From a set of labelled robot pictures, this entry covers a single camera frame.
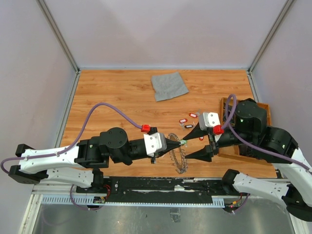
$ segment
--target metal base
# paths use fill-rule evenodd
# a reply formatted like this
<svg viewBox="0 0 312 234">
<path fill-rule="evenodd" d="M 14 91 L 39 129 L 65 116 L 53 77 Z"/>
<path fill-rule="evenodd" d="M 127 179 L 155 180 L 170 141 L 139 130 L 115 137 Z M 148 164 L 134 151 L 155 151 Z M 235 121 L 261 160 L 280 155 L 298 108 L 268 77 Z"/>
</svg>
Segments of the metal base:
<svg viewBox="0 0 312 234">
<path fill-rule="evenodd" d="M 229 214 L 221 208 L 104 206 L 96 212 L 73 205 L 42 205 L 33 234 L 294 234 L 290 216 L 280 206 L 251 198 Z"/>
</svg>

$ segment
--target cable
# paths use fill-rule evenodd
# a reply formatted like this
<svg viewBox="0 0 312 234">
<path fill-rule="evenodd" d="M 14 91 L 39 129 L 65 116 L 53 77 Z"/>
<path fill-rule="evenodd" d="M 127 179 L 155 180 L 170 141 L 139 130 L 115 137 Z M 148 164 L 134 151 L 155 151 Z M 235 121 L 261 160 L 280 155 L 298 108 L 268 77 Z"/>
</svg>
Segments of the cable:
<svg viewBox="0 0 312 234">
<path fill-rule="evenodd" d="M 232 109 L 231 109 L 231 112 L 230 112 L 230 115 L 228 115 L 228 109 L 229 109 L 229 104 L 230 104 L 230 101 L 231 101 L 231 98 L 233 98 L 233 106 L 232 106 Z M 233 135 L 239 139 L 242 143 L 244 143 L 245 145 L 255 149 L 255 150 L 258 150 L 260 152 L 263 152 L 265 154 L 268 154 L 268 155 L 272 155 L 274 157 L 278 157 L 278 158 L 281 158 L 283 160 L 286 160 L 286 161 L 289 161 L 289 162 L 292 162 L 292 163 L 295 163 L 301 167 L 303 167 L 305 170 L 307 170 L 308 172 L 309 171 L 309 167 L 305 164 L 303 164 L 302 162 L 299 162 L 297 160 L 294 160 L 294 159 L 291 159 L 291 158 L 288 158 L 284 155 L 281 155 L 281 154 L 278 154 L 278 153 L 275 153 L 275 152 L 272 152 L 272 151 L 268 151 L 268 150 L 265 150 L 265 149 L 262 149 L 258 146 L 255 146 L 255 145 L 252 145 L 250 144 L 249 142 L 245 141 L 243 138 L 241 138 L 237 133 L 236 131 L 233 129 L 233 127 L 229 124 L 229 122 L 231 121 L 234 113 L 235 113 L 235 109 L 236 109 L 236 96 L 235 94 L 230 94 L 228 99 L 226 100 L 226 104 L 225 104 L 225 117 L 227 118 L 227 120 L 225 121 L 225 123 L 223 124 L 223 126 L 221 127 L 222 129 L 226 128 L 227 126 L 229 127 L 229 129 L 231 130 L 231 132 L 233 133 Z"/>
<path fill-rule="evenodd" d="M 242 197 L 243 197 L 243 194 L 241 193 L 238 200 L 233 201 L 233 202 L 231 202 L 231 203 L 225 203 L 225 205 L 231 207 L 231 206 L 233 206 L 233 205 L 235 205 L 235 204 L 238 204 L 238 202 L 240 203 L 239 205 L 241 205 L 241 204 L 242 204 Z"/>
<path fill-rule="evenodd" d="M 232 211 L 233 214 L 236 214 L 239 210 L 241 210 L 241 209 L 245 206 L 249 195 L 250 195 L 250 194 L 247 194 L 245 200 L 243 201 L 243 203 L 242 203 L 235 211 Z"/>
<path fill-rule="evenodd" d="M 36 156 L 30 156 L 30 157 L 27 157 L 28 159 L 33 159 L 33 158 L 43 158 L 43 157 L 51 157 L 51 156 L 56 156 L 56 155 L 61 155 L 67 151 L 69 151 L 71 148 L 73 148 L 77 142 L 79 141 L 88 121 L 89 121 L 89 118 L 92 114 L 92 112 L 99 106 L 108 106 L 110 108 L 112 108 L 114 111 L 118 112 L 122 117 L 124 117 L 127 121 L 129 121 L 133 126 L 135 126 L 136 128 L 139 128 L 141 129 L 141 126 L 138 125 L 137 123 L 135 123 L 132 119 L 130 119 L 125 113 L 123 113 L 121 110 L 119 110 L 117 107 L 109 104 L 109 103 L 106 103 L 106 102 L 100 102 L 98 104 L 96 104 L 94 107 L 92 107 L 92 109 L 89 111 L 83 125 L 82 125 L 82 128 L 81 128 L 81 131 L 79 132 L 78 136 L 76 137 L 76 139 L 74 140 L 74 142 L 72 144 L 70 144 L 68 147 L 66 147 L 64 150 L 61 150 L 59 152 L 57 152 L 56 154 L 53 153 L 53 154 L 46 154 L 46 155 L 36 155 Z M 25 159 L 26 157 L 10 157 L 10 158 L 6 158 L 5 160 L 3 160 L 1 163 L 0 163 L 0 167 L 1 169 L 9 174 L 9 171 L 5 169 L 4 167 L 4 163 L 5 162 L 8 162 L 8 161 L 13 161 L 13 160 L 23 160 Z"/>
<path fill-rule="evenodd" d="M 109 195 L 111 194 L 111 187 L 109 185 L 104 185 L 104 187 L 107 188 L 107 195 L 106 195 L 106 199 L 107 199 Z M 88 208 L 88 207 L 83 207 L 83 206 L 78 205 L 77 203 L 75 203 L 74 198 L 73 198 L 73 188 L 74 188 L 74 185 L 72 185 L 72 187 L 70 188 L 69 197 L 74 206 L 84 211 L 97 211 L 103 207 L 103 206 L 100 206 L 98 208 Z"/>
</svg>

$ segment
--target green object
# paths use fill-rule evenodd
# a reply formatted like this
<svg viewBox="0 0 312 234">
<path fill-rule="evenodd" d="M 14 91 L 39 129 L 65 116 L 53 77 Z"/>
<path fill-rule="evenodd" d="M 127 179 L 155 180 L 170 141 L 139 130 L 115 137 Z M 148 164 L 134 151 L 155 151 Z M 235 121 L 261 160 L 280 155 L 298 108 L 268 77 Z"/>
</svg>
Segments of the green object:
<svg viewBox="0 0 312 234">
<path fill-rule="evenodd" d="M 186 142 L 187 142 L 187 140 L 181 140 L 181 141 L 180 141 L 181 145 L 185 145 Z"/>
</svg>

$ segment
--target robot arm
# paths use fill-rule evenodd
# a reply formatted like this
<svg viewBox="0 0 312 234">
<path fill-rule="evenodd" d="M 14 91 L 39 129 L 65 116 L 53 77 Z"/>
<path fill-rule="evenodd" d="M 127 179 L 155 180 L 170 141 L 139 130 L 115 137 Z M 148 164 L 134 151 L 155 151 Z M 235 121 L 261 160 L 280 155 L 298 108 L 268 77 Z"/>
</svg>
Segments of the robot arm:
<svg viewBox="0 0 312 234">
<path fill-rule="evenodd" d="M 128 140 L 121 128 L 112 128 L 99 136 L 82 140 L 65 153 L 66 147 L 35 150 L 21 144 L 16 155 L 24 157 L 18 165 L 11 166 L 9 176 L 24 184 L 38 184 L 41 181 L 58 181 L 77 185 L 81 188 L 103 187 L 103 173 L 99 168 L 109 167 L 109 158 L 114 163 L 131 165 L 133 160 L 150 158 L 155 163 L 157 157 L 178 148 L 180 142 L 165 138 L 152 128 L 143 139 Z M 34 156 L 55 154 L 55 156 L 32 158 Z M 93 171 L 74 168 L 92 168 Z"/>
<path fill-rule="evenodd" d="M 207 162 L 218 154 L 219 148 L 242 145 L 227 127 L 220 128 L 217 113 L 203 113 L 199 123 L 183 139 L 192 139 L 208 135 L 209 145 L 202 150 L 186 156 Z M 259 108 L 253 100 L 246 100 L 237 105 L 234 118 L 234 131 L 240 138 L 253 146 L 283 155 L 302 163 L 305 168 L 289 160 L 274 157 L 271 154 L 250 149 L 250 156 L 272 163 L 291 183 L 272 183 L 252 178 L 235 170 L 228 170 L 222 179 L 227 191 L 238 191 L 270 199 L 284 207 L 294 216 L 312 221 L 312 167 L 304 158 L 297 142 L 285 130 L 267 126 L 266 111 Z"/>
</svg>

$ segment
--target metal plate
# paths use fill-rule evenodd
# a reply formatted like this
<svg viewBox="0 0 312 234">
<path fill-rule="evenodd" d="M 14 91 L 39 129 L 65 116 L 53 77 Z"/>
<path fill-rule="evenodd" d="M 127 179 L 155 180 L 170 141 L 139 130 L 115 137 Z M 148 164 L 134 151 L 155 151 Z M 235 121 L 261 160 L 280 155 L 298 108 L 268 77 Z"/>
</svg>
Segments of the metal plate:
<svg viewBox="0 0 312 234">
<path fill-rule="evenodd" d="M 105 206 L 89 212 L 73 205 L 42 205 L 33 234 L 294 233 L 289 214 L 264 199 L 249 199 L 235 215 L 221 208 L 180 208 L 178 215 L 173 220 L 169 207 Z"/>
<path fill-rule="evenodd" d="M 98 205 L 98 206 L 144 206 L 144 207 L 210 207 L 223 208 L 223 198 L 212 198 L 212 203 L 144 203 L 144 202 L 109 202 L 105 204 L 94 203 L 95 196 L 92 195 L 73 195 L 75 203 L 78 205 Z M 71 205 L 69 195 L 43 195 L 42 205 Z"/>
</svg>

